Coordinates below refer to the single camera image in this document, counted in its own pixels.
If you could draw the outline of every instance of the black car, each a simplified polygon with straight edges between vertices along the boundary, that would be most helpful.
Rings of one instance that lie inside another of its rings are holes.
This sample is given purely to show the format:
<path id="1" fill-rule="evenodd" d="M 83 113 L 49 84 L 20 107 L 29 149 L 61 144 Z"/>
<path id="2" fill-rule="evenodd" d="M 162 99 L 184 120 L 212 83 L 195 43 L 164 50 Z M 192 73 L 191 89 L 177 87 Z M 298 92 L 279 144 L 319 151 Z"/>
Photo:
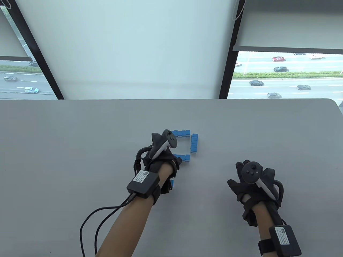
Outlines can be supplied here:
<path id="1" fill-rule="evenodd" d="M 279 93 L 268 93 L 267 94 L 269 99 L 279 99 L 282 98 L 282 96 Z"/>
<path id="2" fill-rule="evenodd" d="M 13 76 L 5 76 L 5 77 L 3 77 L 3 79 L 5 81 L 11 81 L 11 82 L 18 81 L 18 78 L 17 77 L 13 77 Z"/>
<path id="3" fill-rule="evenodd" d="M 250 86 L 264 86 L 264 83 L 260 80 L 249 81 Z"/>
<path id="4" fill-rule="evenodd" d="M 275 72 L 286 72 L 286 71 L 288 71 L 288 70 L 287 70 L 287 67 L 282 66 L 282 67 L 275 67 L 275 68 L 274 68 L 274 71 L 275 71 Z"/>
<path id="5" fill-rule="evenodd" d="M 29 66 L 31 67 L 38 67 L 38 63 L 36 61 L 30 62 Z"/>
<path id="6" fill-rule="evenodd" d="M 297 86 L 298 90 L 311 90 L 311 87 L 308 85 L 299 85 Z"/>

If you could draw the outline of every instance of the red car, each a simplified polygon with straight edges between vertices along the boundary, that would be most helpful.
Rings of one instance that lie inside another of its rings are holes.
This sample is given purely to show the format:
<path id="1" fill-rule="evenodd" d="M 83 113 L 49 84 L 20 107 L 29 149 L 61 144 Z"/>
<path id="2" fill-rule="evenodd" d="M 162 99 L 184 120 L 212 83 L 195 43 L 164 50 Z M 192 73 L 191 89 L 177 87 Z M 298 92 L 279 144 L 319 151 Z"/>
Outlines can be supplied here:
<path id="1" fill-rule="evenodd" d="M 282 56 L 277 56 L 273 58 L 273 62 L 284 62 L 286 59 Z"/>

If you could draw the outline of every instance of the black box module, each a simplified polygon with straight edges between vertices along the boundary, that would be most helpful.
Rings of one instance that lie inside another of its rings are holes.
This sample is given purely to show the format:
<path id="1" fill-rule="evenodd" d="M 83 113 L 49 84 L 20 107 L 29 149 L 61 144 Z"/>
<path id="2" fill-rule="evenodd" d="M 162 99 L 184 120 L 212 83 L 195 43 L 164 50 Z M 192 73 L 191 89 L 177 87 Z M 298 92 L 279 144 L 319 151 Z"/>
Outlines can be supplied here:
<path id="1" fill-rule="evenodd" d="M 126 189 L 130 194 L 148 198 L 159 183 L 159 175 L 154 172 L 141 170 L 128 184 Z"/>
<path id="2" fill-rule="evenodd" d="M 301 255 L 299 244 L 291 226 L 273 226 L 269 228 L 269 233 L 279 257 Z"/>

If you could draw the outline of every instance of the green hedge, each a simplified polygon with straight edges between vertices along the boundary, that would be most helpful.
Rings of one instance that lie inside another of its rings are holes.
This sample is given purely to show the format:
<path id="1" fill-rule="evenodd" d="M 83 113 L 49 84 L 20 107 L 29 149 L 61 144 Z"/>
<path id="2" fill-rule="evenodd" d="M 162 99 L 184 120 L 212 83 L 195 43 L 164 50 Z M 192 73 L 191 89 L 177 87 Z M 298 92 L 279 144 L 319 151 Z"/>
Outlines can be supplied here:
<path id="1" fill-rule="evenodd" d="M 39 67 L 0 65 L 0 71 L 42 73 Z"/>
<path id="2" fill-rule="evenodd" d="M 320 72 L 234 72 L 233 78 L 325 78 L 343 77 L 341 71 L 320 71 Z"/>

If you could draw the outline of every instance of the black glove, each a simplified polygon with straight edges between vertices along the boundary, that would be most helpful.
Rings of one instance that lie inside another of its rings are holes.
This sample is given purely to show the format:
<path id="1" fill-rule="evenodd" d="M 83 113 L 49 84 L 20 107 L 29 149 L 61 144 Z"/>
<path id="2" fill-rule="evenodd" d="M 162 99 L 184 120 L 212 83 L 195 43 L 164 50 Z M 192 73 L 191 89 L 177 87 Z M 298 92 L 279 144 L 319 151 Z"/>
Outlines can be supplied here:
<path id="1" fill-rule="evenodd" d="M 161 194 L 169 193 L 169 190 L 172 190 L 172 183 L 170 182 L 170 179 L 176 177 L 176 173 L 180 169 L 182 159 L 180 157 L 175 157 L 175 155 L 173 155 L 170 151 L 169 147 L 153 160 L 150 160 L 148 157 L 149 153 L 150 152 L 147 152 L 146 156 L 143 158 L 145 170 L 157 173 L 162 164 L 165 162 L 169 163 L 173 167 L 173 173 L 168 177 L 166 182 L 161 187 Z"/>
<path id="2" fill-rule="evenodd" d="M 243 163 L 236 163 L 240 183 L 234 180 L 227 181 L 231 190 L 237 195 L 237 201 L 244 205 L 243 219 L 248 222 L 249 226 L 256 227 L 257 220 L 252 208 L 262 201 L 266 205 L 274 225 L 282 225 L 282 219 L 277 212 L 281 206 L 282 197 L 278 200 L 272 200 L 262 188 L 259 188 L 256 184 L 248 184 L 242 179 L 242 168 L 248 162 L 250 161 L 245 160 Z"/>

